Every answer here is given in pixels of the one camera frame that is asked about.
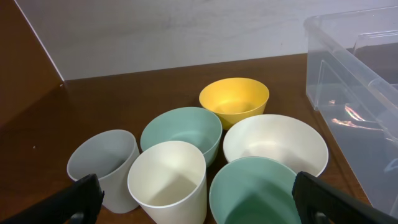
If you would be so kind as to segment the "cream plastic cup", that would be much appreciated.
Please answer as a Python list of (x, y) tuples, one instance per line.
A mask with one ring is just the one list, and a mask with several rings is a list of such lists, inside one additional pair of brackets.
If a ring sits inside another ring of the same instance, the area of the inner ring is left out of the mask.
[(202, 224), (207, 213), (206, 161), (184, 141), (146, 149), (132, 164), (127, 186), (133, 199), (161, 224)]

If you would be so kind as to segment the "grey plastic cup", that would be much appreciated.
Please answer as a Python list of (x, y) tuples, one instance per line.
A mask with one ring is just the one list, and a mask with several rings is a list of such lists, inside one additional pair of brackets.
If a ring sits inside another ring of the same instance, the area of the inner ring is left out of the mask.
[(138, 157), (133, 134), (122, 129), (105, 131), (74, 151), (67, 164), (67, 174), (74, 181), (96, 174), (104, 191), (102, 205), (113, 213), (127, 213), (139, 206), (127, 187), (128, 172)]

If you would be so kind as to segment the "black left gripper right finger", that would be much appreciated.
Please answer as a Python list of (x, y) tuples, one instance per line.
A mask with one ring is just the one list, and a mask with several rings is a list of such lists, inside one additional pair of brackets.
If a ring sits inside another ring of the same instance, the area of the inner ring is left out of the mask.
[(396, 218), (333, 188), (308, 172), (301, 171), (296, 175), (292, 196), (304, 224), (397, 224)]

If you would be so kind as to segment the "green plastic cup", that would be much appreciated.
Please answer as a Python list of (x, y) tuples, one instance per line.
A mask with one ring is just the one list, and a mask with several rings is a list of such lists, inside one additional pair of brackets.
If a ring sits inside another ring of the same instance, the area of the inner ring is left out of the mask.
[(216, 223), (300, 223), (292, 196), (296, 173), (265, 157), (226, 164), (212, 180), (209, 204)]

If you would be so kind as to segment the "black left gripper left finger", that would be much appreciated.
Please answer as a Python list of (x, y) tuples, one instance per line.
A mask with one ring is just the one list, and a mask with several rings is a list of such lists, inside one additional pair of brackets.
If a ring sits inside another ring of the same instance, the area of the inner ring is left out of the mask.
[(3, 223), (85, 223), (97, 221), (104, 191), (96, 174), (88, 174)]

